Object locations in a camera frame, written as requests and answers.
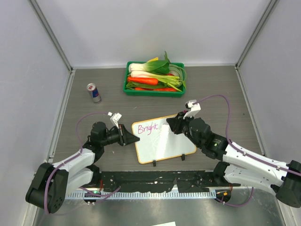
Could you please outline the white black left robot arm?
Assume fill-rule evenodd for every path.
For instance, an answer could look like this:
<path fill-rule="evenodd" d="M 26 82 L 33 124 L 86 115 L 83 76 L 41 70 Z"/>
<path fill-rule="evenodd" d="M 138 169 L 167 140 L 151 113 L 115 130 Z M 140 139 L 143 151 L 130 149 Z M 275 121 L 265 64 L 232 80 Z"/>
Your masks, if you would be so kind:
<path fill-rule="evenodd" d="M 114 143 L 126 146 L 139 140 L 123 124 L 108 129 L 103 122 L 94 123 L 79 151 L 60 162 L 45 162 L 39 166 L 26 193 L 26 202 L 48 214 L 56 213 L 66 195 L 81 186 L 94 188 L 99 185 L 101 173 L 94 163 L 103 155 L 105 146 Z"/>

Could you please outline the yellow framed whiteboard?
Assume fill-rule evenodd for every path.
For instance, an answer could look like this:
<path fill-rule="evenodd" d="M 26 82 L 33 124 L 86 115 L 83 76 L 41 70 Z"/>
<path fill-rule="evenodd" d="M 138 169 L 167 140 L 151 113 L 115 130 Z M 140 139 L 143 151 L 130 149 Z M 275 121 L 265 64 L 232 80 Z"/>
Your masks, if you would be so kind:
<path fill-rule="evenodd" d="M 140 140 L 135 143 L 140 164 L 162 161 L 182 155 L 193 154 L 197 147 L 184 134 L 174 134 L 168 123 L 169 115 L 132 124 L 132 132 Z"/>

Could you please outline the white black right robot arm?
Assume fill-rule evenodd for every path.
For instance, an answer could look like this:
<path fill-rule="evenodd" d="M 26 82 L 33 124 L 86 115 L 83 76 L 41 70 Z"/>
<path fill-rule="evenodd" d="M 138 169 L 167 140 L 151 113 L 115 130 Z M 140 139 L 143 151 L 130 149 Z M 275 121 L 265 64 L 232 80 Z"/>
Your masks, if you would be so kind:
<path fill-rule="evenodd" d="M 184 134 L 206 157 L 219 160 L 212 174 L 216 185 L 251 186 L 275 195 L 290 207 L 300 208 L 300 162 L 286 163 L 249 151 L 213 133 L 201 118 L 186 118 L 184 112 L 166 121 L 173 133 Z"/>

